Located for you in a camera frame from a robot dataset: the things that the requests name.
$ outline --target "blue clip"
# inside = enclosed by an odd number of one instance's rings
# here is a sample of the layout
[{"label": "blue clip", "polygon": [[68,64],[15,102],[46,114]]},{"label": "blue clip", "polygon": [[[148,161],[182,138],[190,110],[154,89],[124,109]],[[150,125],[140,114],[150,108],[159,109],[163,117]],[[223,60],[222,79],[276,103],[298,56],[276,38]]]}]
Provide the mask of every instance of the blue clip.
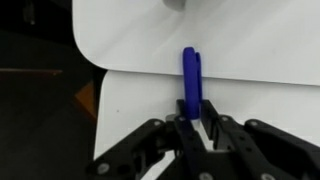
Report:
[{"label": "blue clip", "polygon": [[202,101],[201,57],[192,47],[183,51],[183,75],[186,118],[199,119]]}]

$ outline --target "screw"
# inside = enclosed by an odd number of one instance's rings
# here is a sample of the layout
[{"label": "screw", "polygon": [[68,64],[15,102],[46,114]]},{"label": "screw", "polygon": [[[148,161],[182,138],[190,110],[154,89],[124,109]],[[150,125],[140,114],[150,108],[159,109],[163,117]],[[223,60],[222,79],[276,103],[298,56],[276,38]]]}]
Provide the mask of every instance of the screw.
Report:
[{"label": "screw", "polygon": [[154,122],[154,125],[155,126],[159,126],[161,124],[161,122],[160,121],[156,121],[156,122]]},{"label": "screw", "polygon": [[102,163],[98,166],[98,174],[102,175],[109,171],[110,165],[107,163]]},{"label": "screw", "polygon": [[229,118],[225,117],[225,116],[223,116],[221,119],[222,119],[222,121],[228,121],[229,120]]},{"label": "screw", "polygon": [[251,121],[250,124],[251,124],[252,126],[258,126],[258,123],[257,123],[256,121]]},{"label": "screw", "polygon": [[261,180],[276,180],[271,174],[263,173],[261,175]]},{"label": "screw", "polygon": [[213,180],[213,177],[211,176],[211,174],[209,174],[207,172],[203,172],[199,175],[199,179],[200,180]]},{"label": "screw", "polygon": [[185,118],[185,117],[180,116],[180,117],[179,117],[179,120],[180,120],[180,121],[185,121],[185,120],[186,120],[186,118]]}]

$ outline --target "white table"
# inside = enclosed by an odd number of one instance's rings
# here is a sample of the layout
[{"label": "white table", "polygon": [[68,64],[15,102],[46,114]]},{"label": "white table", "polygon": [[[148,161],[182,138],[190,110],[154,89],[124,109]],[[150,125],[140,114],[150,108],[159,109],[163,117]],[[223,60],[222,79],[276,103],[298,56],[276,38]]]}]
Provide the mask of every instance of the white table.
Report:
[{"label": "white table", "polygon": [[[204,98],[220,114],[231,115],[240,123],[260,119],[320,145],[320,87],[208,78],[203,87]],[[179,98],[183,98],[180,76],[109,71],[101,89],[95,157],[148,119],[164,120],[174,114]],[[146,179],[154,179],[171,158]]]},{"label": "white table", "polygon": [[75,0],[84,56],[112,70],[181,75],[194,46],[203,76],[320,85],[319,0]]}]

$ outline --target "black mechanical part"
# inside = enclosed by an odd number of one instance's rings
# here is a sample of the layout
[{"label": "black mechanical part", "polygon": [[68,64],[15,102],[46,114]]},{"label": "black mechanical part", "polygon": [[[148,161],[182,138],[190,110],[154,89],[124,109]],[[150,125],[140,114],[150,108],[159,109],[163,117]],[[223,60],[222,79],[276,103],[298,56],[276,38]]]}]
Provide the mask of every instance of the black mechanical part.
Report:
[{"label": "black mechanical part", "polygon": [[171,121],[149,120],[109,149],[88,171],[110,180],[138,180],[167,151],[176,157],[158,180],[317,180],[320,149],[258,120],[244,126],[219,115],[210,101],[201,104],[201,121],[214,141],[207,151],[197,131],[184,118],[177,101]]}]

